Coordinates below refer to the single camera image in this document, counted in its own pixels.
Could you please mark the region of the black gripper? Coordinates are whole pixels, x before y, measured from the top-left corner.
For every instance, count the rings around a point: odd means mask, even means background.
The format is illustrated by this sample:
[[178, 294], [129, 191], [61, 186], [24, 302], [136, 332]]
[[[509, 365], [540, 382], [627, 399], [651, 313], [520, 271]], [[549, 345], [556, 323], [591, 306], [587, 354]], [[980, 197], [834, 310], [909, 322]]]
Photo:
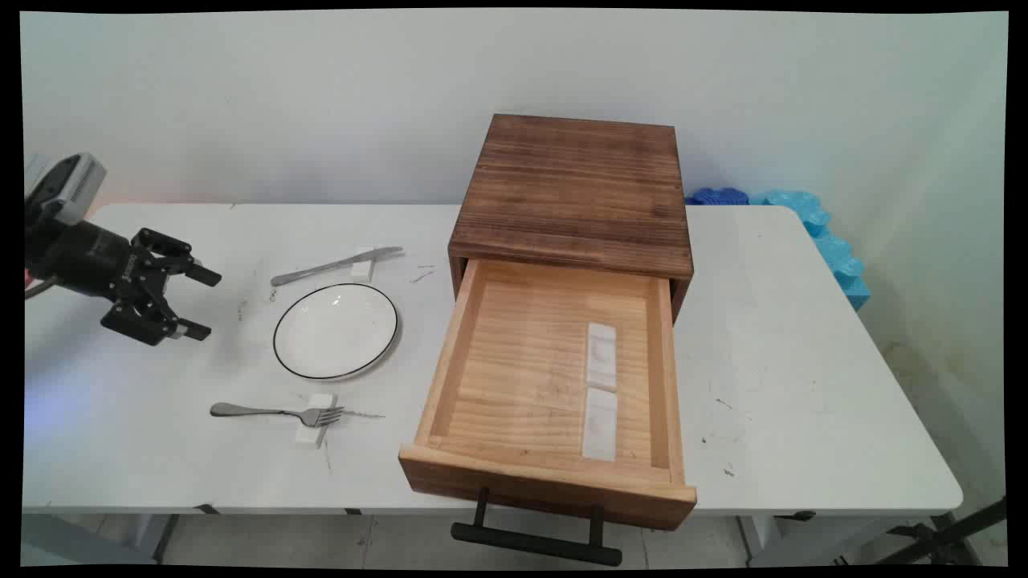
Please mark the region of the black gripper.
[[201, 265], [188, 242], [151, 228], [128, 240], [88, 221], [66, 226], [56, 218], [36, 217], [23, 227], [25, 268], [30, 278], [25, 299], [63, 287], [114, 304], [100, 326], [140, 344], [159, 345], [166, 338], [203, 341], [209, 326], [166, 314], [168, 275], [184, 275], [208, 287], [222, 276]]

